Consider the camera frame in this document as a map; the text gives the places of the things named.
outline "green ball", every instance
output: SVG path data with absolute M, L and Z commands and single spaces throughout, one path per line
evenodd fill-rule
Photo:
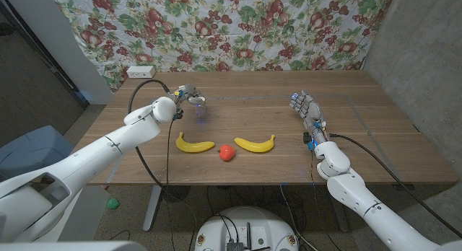
M 106 206 L 108 208 L 111 208 L 111 209 L 116 209 L 121 203 L 118 202 L 118 200 L 116 198 L 111 198 L 109 201 L 108 201 L 108 204 L 106 204 Z

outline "blue object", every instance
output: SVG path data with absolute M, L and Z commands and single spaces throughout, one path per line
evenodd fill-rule
M 68 157 L 73 148 L 51 125 L 38 128 L 0 148 L 0 179 L 59 162 Z

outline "table leg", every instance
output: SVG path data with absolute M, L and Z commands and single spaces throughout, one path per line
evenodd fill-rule
M 334 209 L 335 217 L 337 218 L 337 224 L 339 229 L 343 233 L 349 232 L 349 225 L 347 221 L 347 215 L 345 214 L 344 205 L 338 202 L 334 197 L 331 197 L 332 208 Z
M 146 216 L 144 217 L 143 230 L 148 232 L 152 229 L 155 217 L 157 215 L 157 209 L 160 204 L 160 193 L 162 188 L 154 185 L 151 191 L 151 198 L 149 199 L 149 204 L 147 205 Z

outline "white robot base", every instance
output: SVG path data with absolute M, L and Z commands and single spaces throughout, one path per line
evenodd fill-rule
M 214 216 L 199 229 L 195 251 L 298 250 L 298 241 L 292 228 L 270 211 L 252 206 L 239 206 L 226 209 L 219 214 L 223 219 L 219 215 Z M 225 217 L 234 222 L 235 227 Z

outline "gray wall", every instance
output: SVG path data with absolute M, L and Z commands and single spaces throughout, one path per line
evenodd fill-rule
M 366 57 L 365 71 L 462 175 L 462 0 L 393 0 Z M 370 187 L 425 237 L 457 236 L 404 192 Z M 417 185 L 415 194 L 462 230 L 462 184 Z M 358 216 L 349 215 L 360 250 L 386 250 Z
M 54 0 L 9 0 L 21 17 L 77 85 L 90 104 L 107 104 L 113 94 L 74 39 Z
M 462 158 L 461 9 L 462 0 L 393 0 L 365 61 L 450 162 Z

